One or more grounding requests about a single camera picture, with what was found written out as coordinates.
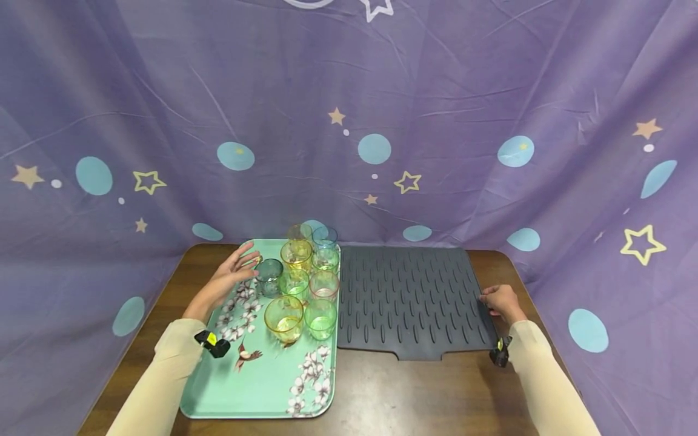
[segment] purple fabric curtain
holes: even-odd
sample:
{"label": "purple fabric curtain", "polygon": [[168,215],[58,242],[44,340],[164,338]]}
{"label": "purple fabric curtain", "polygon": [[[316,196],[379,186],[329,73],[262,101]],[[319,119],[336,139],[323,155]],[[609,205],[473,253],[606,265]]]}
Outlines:
{"label": "purple fabric curtain", "polygon": [[698,426],[695,0],[0,3],[0,434],[69,435],[190,246],[501,250],[604,435]]}

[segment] drinking glass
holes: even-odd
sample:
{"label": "drinking glass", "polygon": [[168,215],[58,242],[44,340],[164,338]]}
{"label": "drinking glass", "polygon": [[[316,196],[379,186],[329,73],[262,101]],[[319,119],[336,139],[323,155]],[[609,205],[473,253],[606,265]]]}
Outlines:
{"label": "drinking glass", "polygon": [[313,299],[334,301],[339,291],[339,278],[331,271],[318,271],[310,277],[310,293]]}
{"label": "drinking glass", "polygon": [[290,295],[273,299],[264,311],[264,323],[282,343],[295,343],[303,330],[303,303]]}
{"label": "drinking glass", "polygon": [[303,314],[311,336],[317,340],[326,340],[334,331],[337,323],[337,307],[334,301],[312,300]]}
{"label": "drinking glass", "polygon": [[334,248],[337,244],[337,231],[332,227],[318,227],[313,232],[315,248]]}
{"label": "drinking glass", "polygon": [[310,278],[302,269],[286,269],[281,276],[281,291],[284,295],[291,295],[300,301],[308,300],[308,286]]}
{"label": "drinking glass", "polygon": [[286,234],[289,241],[311,241],[313,238],[313,228],[307,224],[292,225]]}
{"label": "drinking glass", "polygon": [[283,265],[276,259],[265,259],[255,268],[257,276],[257,288],[263,296],[275,298],[281,292],[279,278],[283,273]]}
{"label": "drinking glass", "polygon": [[313,267],[320,271],[337,272],[339,252],[334,248],[321,248],[313,253]]}
{"label": "drinking glass", "polygon": [[308,241],[289,241],[281,248],[281,259],[290,269],[310,273],[313,246]]}

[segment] rubber drying mat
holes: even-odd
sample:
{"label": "rubber drying mat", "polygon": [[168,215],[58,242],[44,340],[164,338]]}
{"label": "rubber drying mat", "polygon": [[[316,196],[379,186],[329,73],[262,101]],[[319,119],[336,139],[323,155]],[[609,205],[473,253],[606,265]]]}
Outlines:
{"label": "rubber drying mat", "polygon": [[497,341],[464,250],[342,247],[339,295],[340,348],[437,361]]}

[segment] mint green tray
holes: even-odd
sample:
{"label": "mint green tray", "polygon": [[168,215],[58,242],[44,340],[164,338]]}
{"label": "mint green tray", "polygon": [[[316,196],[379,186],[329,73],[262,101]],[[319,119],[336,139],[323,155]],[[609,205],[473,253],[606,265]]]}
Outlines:
{"label": "mint green tray", "polygon": [[[279,259],[285,242],[256,239],[255,249],[265,259]],[[208,328],[230,341],[230,351],[220,359],[203,353],[179,404],[184,415],[192,419],[313,418],[329,408],[334,398],[336,329],[322,342],[304,330],[298,342],[284,348],[264,323],[269,302],[256,292],[254,282],[240,283],[223,307],[214,311]],[[241,361],[237,368],[243,344],[254,359]]]}

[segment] hand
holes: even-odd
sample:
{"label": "hand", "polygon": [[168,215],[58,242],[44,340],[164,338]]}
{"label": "hand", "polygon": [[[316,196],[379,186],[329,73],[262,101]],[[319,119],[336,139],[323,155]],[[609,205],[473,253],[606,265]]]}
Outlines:
{"label": "hand", "polygon": [[509,325],[527,319],[519,306],[519,297],[509,285],[490,286],[482,290],[480,301],[491,309],[491,315],[502,315]]}
{"label": "hand", "polygon": [[257,276],[257,271],[252,268],[259,263],[260,252],[253,251],[244,255],[253,246],[253,242],[242,244],[218,267],[211,280],[194,296],[184,311],[184,318],[201,320],[206,324],[211,311],[223,304],[235,283]]}

